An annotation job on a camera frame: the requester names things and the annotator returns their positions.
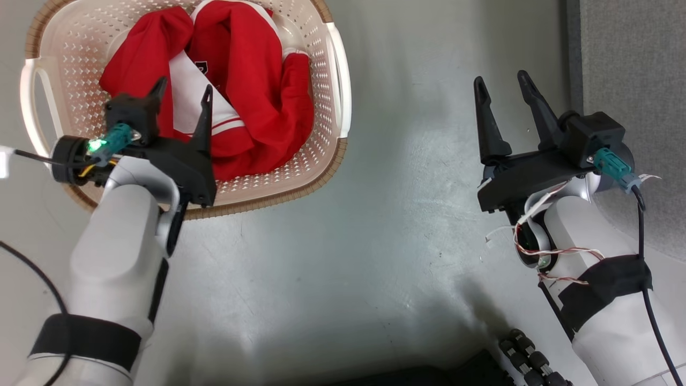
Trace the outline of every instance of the laundry basket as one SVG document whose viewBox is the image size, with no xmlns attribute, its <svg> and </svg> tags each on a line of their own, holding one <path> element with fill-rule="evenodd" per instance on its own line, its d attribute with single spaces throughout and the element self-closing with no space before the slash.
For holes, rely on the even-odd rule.
<svg viewBox="0 0 686 386">
<path fill-rule="evenodd" d="M 323 0 L 251 0 L 274 12 L 300 41 L 311 61 L 314 127 L 307 143 L 286 165 L 266 174 L 217 181 L 215 206 L 189 208 L 187 218 L 245 212 L 284 203 L 321 188 L 343 160 L 351 124 L 351 84 L 343 43 Z M 34 18 L 21 72 L 21 110 L 36 152 L 52 144 L 38 122 L 36 74 L 45 89 L 55 133 L 95 138 L 104 130 L 110 96 L 98 81 L 128 30 L 148 12 L 181 6 L 192 12 L 200 0 L 49 0 Z M 67 186 L 81 206 L 94 209 L 102 190 Z"/>
</svg>

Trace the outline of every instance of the red and white wire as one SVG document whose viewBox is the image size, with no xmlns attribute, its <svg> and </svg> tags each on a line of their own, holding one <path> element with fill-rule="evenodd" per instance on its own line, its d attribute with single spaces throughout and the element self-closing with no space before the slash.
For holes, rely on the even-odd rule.
<svg viewBox="0 0 686 386">
<path fill-rule="evenodd" d="M 605 256 L 602 254 L 601 251 L 597 249 L 590 249 L 590 248 L 580 248 L 580 247 L 572 247 L 572 248 L 567 248 L 567 249 L 553 249 L 549 251 L 534 251 L 531 249 L 526 249 L 522 247 L 519 244 L 519 240 L 517 239 L 517 235 L 519 233 L 521 226 L 516 225 L 514 227 L 514 245 L 517 247 L 517 250 L 520 251 L 521 253 L 524 253 L 525 255 L 528 256 L 545 256 L 545 255 L 568 255 L 570 253 L 577 253 L 577 252 L 588 252 L 591 255 L 595 256 L 598 260 L 603 260 L 605 259 Z"/>
<path fill-rule="evenodd" d="M 543 281 L 543 280 L 552 280 L 552 281 L 554 281 L 554 282 L 573 282 L 573 283 L 576 283 L 576 284 L 581 284 L 581 285 L 583 285 L 583 286 L 589 285 L 588 282 L 585 282 L 585 281 L 583 281 L 583 280 L 579 280 L 579 279 L 577 279 L 577 278 L 575 278 L 575 277 L 569 277 L 569 276 L 554 277 L 554 276 L 548 276 L 548 275 L 546 275 L 546 274 L 544 274 L 544 273 L 542 273 L 542 272 L 539 272 L 539 279 L 541 279 L 541 281 Z"/>
</svg>

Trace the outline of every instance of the basket handle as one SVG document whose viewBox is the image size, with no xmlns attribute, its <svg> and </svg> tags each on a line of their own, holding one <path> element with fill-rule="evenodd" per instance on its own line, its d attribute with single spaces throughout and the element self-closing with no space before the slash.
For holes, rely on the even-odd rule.
<svg viewBox="0 0 686 386">
<path fill-rule="evenodd" d="M 43 82 L 45 97 L 50 108 L 57 137 L 59 138 L 63 135 L 62 124 L 60 123 L 58 108 L 55 102 L 54 88 L 50 84 L 48 72 L 46 71 L 46 68 L 50 65 L 50 61 L 44 58 L 27 59 L 24 68 L 21 70 L 21 80 L 19 82 L 19 102 L 21 103 L 21 115 L 24 117 L 26 132 L 29 135 L 29 139 L 31 139 L 31 144 L 36 149 L 36 153 L 43 157 L 50 157 L 51 151 L 50 145 L 40 129 L 38 112 L 36 111 L 36 74 L 40 75 L 40 80 Z"/>
<path fill-rule="evenodd" d="M 332 71 L 334 90 L 334 104 L 336 107 L 336 122 L 340 125 L 340 138 L 347 138 L 353 118 L 353 92 L 348 68 L 348 57 L 345 53 L 343 40 L 338 28 L 333 23 L 327 23 L 329 41 L 333 46 L 336 71 Z"/>
</svg>

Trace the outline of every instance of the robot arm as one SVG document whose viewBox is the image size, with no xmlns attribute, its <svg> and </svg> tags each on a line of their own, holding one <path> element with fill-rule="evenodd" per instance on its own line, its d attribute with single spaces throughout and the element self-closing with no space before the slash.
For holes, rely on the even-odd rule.
<svg viewBox="0 0 686 386">
<path fill-rule="evenodd" d="M 663 357 L 646 308 L 652 306 L 679 374 L 686 372 L 686 345 L 652 295 L 642 252 L 637 255 L 592 204 L 593 193 L 610 185 L 602 172 L 627 192 L 641 183 L 614 156 L 632 160 L 622 143 L 624 128 L 604 113 L 581 117 L 572 111 L 557 119 L 529 75 L 520 71 L 518 79 L 541 143 L 539 151 L 515 156 L 493 119 L 484 81 L 479 77 L 474 84 L 485 166 L 478 192 L 482 210 L 507 213 L 522 263 L 539 272 L 539 287 L 599 385 L 681 385 L 670 375 L 670 356 Z M 530 385 L 564 385 L 551 383 L 545 371 L 538 374 L 533 367 L 540 366 L 520 367 L 517 360 L 513 364 Z"/>
<path fill-rule="evenodd" d="M 77 185 L 92 181 L 104 185 L 104 193 L 71 256 L 69 314 L 46 320 L 17 386 L 48 385 L 63 361 L 69 365 L 54 385 L 133 384 L 186 207 L 212 205 L 216 194 L 209 157 L 211 88 L 202 99 L 198 129 L 185 144 L 157 137 L 164 86 L 161 80 L 146 98 L 121 95 L 108 103 L 110 133 L 125 124 L 135 134 L 123 148 L 107 148 L 116 142 L 109 136 L 98 140 L 97 149 L 77 137 L 56 144 L 55 179 Z M 123 156 L 115 165 L 74 168 L 96 157 L 91 150 L 100 160 Z"/>
</svg>

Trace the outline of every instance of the black mount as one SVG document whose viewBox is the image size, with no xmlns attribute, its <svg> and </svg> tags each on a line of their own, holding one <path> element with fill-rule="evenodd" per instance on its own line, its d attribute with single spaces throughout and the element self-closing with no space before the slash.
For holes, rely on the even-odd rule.
<svg viewBox="0 0 686 386">
<path fill-rule="evenodd" d="M 538 151 L 520 155 L 511 155 L 510 144 L 502 139 L 484 80 L 474 80 L 484 182 L 491 179 L 478 193 L 479 204 L 483 212 L 505 211 L 512 224 L 523 215 L 524 203 L 533 193 L 596 170 L 588 160 L 599 149 L 627 151 L 624 127 L 607 114 L 582 117 L 569 111 L 558 119 L 526 71 L 520 71 L 517 80 L 540 139 Z"/>
<path fill-rule="evenodd" d="M 217 195 L 212 161 L 210 160 L 212 126 L 212 86 L 207 85 L 200 105 L 202 112 L 193 137 L 187 142 L 159 136 L 157 115 L 162 97 L 167 88 L 167 79 L 162 77 L 144 98 L 121 94 L 105 104 L 106 130 L 124 123 L 141 136 L 124 148 L 119 154 L 147 159 L 150 163 L 172 178 L 179 188 L 184 206 L 188 203 L 203 207 L 214 205 Z M 88 139 L 64 136 L 55 145 L 53 158 L 63 164 L 83 162 Z M 92 181 L 104 185 L 113 166 L 95 167 L 81 177 L 81 170 L 66 166 L 55 166 L 53 176 L 57 182 L 84 185 Z"/>
</svg>

